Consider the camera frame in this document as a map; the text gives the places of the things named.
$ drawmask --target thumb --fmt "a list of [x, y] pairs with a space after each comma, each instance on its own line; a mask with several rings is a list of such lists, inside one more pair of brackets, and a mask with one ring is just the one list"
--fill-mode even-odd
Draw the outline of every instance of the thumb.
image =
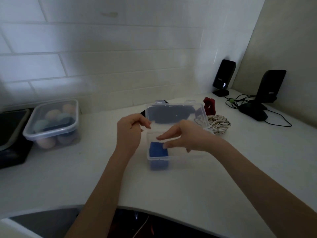
[[163, 144], [163, 148], [182, 147], [182, 145], [183, 145], [183, 139], [179, 138], [179, 139], [174, 139], [174, 140], [165, 142]]

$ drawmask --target white brick wall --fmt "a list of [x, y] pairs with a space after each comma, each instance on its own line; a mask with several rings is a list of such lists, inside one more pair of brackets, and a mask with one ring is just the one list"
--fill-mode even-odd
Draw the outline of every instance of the white brick wall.
[[263, 3], [0, 0], [0, 103], [77, 97], [87, 113], [208, 92]]

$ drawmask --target clear plastic lid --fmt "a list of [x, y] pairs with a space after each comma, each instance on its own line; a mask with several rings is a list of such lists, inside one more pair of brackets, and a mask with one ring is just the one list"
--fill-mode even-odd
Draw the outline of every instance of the clear plastic lid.
[[195, 100], [188, 100], [182, 104], [169, 104], [165, 100], [158, 100], [147, 105], [145, 116], [152, 121], [152, 130], [162, 132], [183, 119], [193, 121], [203, 128], [209, 126], [204, 105], [196, 103]]
[[79, 107], [75, 99], [50, 102], [37, 106], [23, 135], [28, 140], [39, 140], [75, 131], [79, 126]]

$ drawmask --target plastic container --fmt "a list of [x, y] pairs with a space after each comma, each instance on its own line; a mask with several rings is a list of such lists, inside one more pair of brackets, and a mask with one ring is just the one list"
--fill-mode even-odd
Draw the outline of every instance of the plastic container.
[[205, 152], [201, 151], [187, 153], [185, 148], [168, 148], [168, 156], [150, 156], [151, 143], [168, 141], [158, 141], [156, 137], [166, 132], [180, 120], [190, 120], [202, 126], [202, 128], [208, 128], [209, 123], [203, 104], [191, 100], [182, 104], [167, 104], [164, 100], [158, 100], [154, 104], [147, 105], [145, 116], [152, 121], [151, 129], [146, 134], [147, 159], [150, 161], [151, 170], [168, 169], [171, 168], [171, 164], [175, 166], [175, 162], [172, 161], [183, 162], [184, 164], [188, 158], [206, 155]]
[[80, 139], [78, 126], [77, 100], [50, 102], [34, 109], [23, 135], [40, 148], [52, 149], [77, 143]]

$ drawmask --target open plastic container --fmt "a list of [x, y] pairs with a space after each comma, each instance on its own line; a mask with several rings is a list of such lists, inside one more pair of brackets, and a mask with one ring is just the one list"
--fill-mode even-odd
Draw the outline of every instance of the open plastic container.
[[77, 143], [80, 139], [78, 126], [77, 100], [50, 102], [34, 109], [23, 135], [40, 148], [52, 149]]
[[193, 150], [187, 153], [185, 148], [168, 148], [168, 156], [150, 157], [151, 142], [164, 143], [172, 140], [159, 141], [156, 137], [166, 132], [180, 120], [190, 120], [202, 126], [202, 128], [207, 128], [209, 123], [203, 104], [191, 100], [182, 104], [168, 104], [164, 100], [158, 100], [154, 104], [147, 105], [145, 116], [152, 121], [151, 129], [146, 134], [147, 159], [150, 162], [151, 170], [173, 168], [180, 163], [184, 165], [188, 158], [206, 155], [205, 152]]

